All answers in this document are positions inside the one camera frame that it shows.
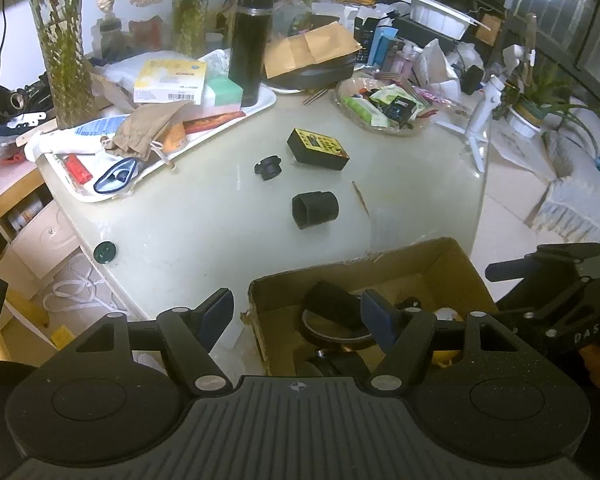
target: yellow sticky note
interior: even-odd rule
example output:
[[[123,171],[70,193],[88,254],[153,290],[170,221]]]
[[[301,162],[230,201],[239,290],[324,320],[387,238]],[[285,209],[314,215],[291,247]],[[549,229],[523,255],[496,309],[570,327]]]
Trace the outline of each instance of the yellow sticky note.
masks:
[[[58,350],[62,350],[74,339],[74,333],[71,332],[66,325],[60,325],[58,329],[51,335],[51,342],[56,345]]]

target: white table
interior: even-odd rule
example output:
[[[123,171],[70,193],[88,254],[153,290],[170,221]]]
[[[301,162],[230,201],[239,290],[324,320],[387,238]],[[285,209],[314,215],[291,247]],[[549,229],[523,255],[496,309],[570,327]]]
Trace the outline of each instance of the white table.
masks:
[[[221,339],[227,348],[243,328],[238,314],[249,307],[254,279],[437,237],[471,250],[485,179],[459,137],[437,126],[411,138],[371,133],[330,96],[309,107],[302,99],[279,96],[273,108],[183,154],[176,170],[160,168],[124,198],[78,202],[43,157],[38,164],[83,246],[115,243],[117,256],[99,269],[142,316],[196,307],[229,288],[236,314]],[[293,127],[336,137],[350,155],[344,170],[293,162],[286,146]],[[282,174],[264,182],[253,167],[269,155],[282,158]],[[301,231],[291,199],[316,190],[336,195],[340,215]]]

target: white paper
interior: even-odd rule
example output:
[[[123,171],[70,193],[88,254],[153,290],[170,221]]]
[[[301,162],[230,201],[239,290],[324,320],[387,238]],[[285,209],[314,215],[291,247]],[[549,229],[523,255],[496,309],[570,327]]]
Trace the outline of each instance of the white paper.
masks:
[[[452,101],[460,102],[460,80],[446,60],[438,40],[431,41],[423,49],[413,69],[424,88]]]

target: power cord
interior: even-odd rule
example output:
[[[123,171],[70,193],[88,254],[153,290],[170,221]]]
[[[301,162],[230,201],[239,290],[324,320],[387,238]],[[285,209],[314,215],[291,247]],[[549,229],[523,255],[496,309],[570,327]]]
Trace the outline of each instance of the power cord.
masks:
[[[0,42],[0,69],[2,68],[2,50],[4,48],[4,40],[7,37],[7,14],[4,10],[4,0],[2,0],[2,41]]]

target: thermos lid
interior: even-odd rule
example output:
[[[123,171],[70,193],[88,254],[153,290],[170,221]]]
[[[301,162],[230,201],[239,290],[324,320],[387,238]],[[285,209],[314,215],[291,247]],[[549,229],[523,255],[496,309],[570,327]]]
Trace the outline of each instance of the thermos lid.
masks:
[[[257,16],[260,14],[270,14],[272,10],[273,0],[238,0],[238,12]]]

